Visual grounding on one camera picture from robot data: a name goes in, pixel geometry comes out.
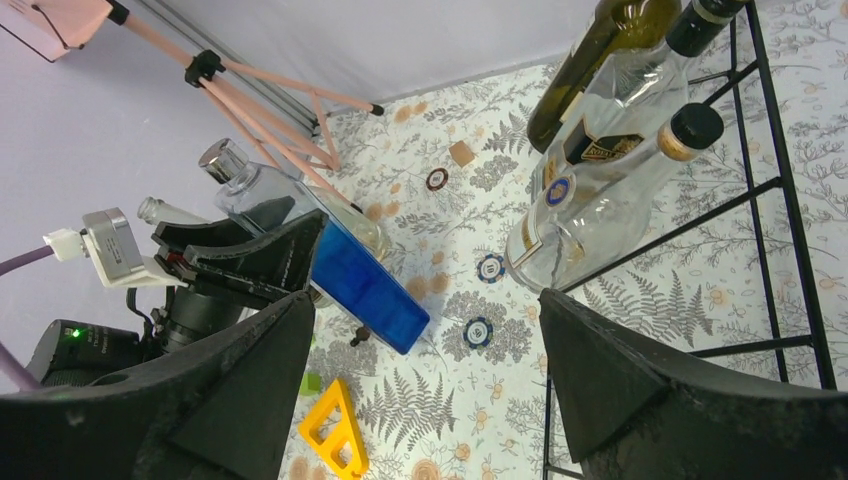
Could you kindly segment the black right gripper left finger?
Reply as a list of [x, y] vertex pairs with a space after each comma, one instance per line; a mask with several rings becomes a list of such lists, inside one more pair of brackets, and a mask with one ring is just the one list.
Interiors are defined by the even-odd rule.
[[275, 479], [315, 309], [293, 293], [83, 387], [1, 399], [5, 479]]

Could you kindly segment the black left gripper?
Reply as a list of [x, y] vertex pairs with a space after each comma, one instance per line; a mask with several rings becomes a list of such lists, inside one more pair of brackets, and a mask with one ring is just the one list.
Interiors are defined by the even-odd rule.
[[261, 310], [308, 287], [327, 223], [319, 209], [258, 236], [231, 219], [160, 223], [153, 226], [161, 247], [154, 261], [192, 293]]

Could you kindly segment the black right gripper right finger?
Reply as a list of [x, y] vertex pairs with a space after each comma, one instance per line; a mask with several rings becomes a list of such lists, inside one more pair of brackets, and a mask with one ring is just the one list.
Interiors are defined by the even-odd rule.
[[730, 370], [563, 292], [540, 328], [572, 460], [588, 479], [843, 479], [847, 396]]

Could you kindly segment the clear bottle black label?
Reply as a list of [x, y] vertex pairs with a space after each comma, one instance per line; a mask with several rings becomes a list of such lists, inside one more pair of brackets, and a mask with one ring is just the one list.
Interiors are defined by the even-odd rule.
[[146, 197], [137, 209], [137, 217], [151, 226], [160, 223], [200, 225], [208, 224], [209, 220], [177, 208], [162, 199]]

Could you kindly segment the blue square glass bottle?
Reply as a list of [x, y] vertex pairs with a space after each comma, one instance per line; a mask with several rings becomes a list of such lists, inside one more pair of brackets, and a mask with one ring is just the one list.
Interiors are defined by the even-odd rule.
[[429, 314], [331, 211], [330, 205], [339, 202], [337, 195], [249, 161], [229, 138], [210, 146], [198, 165], [221, 185], [215, 205], [255, 236], [314, 210], [327, 213], [312, 283], [395, 351], [405, 355], [411, 350]]

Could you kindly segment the clear round bottle gold label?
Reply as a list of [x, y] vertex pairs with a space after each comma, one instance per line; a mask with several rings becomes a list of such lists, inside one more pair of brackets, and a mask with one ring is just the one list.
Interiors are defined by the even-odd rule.
[[723, 133], [716, 110], [688, 103], [622, 158], [567, 168], [508, 235], [508, 273], [539, 293], [570, 286], [631, 252], [658, 192]]

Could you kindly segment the clear bottle blue gold emblem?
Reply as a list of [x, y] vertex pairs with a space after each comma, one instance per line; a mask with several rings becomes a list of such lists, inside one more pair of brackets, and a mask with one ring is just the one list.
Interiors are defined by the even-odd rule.
[[354, 204], [340, 199], [336, 194], [326, 189], [311, 187], [311, 191], [334, 218], [379, 262], [384, 261], [391, 242], [388, 234], [378, 223], [369, 219]]

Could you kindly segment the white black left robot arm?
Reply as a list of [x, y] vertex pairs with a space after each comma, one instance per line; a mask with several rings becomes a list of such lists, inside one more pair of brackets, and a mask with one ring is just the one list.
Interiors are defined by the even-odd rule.
[[123, 289], [141, 332], [82, 321], [49, 324], [27, 365], [45, 387], [84, 386], [217, 334], [244, 310], [261, 310], [307, 288], [329, 216], [297, 214], [290, 197], [253, 208], [252, 233], [231, 219], [211, 221], [149, 197], [138, 215], [154, 226], [159, 249], [141, 255], [123, 212], [85, 215], [81, 230], [60, 229], [44, 242], [59, 261], [88, 258], [102, 284]]

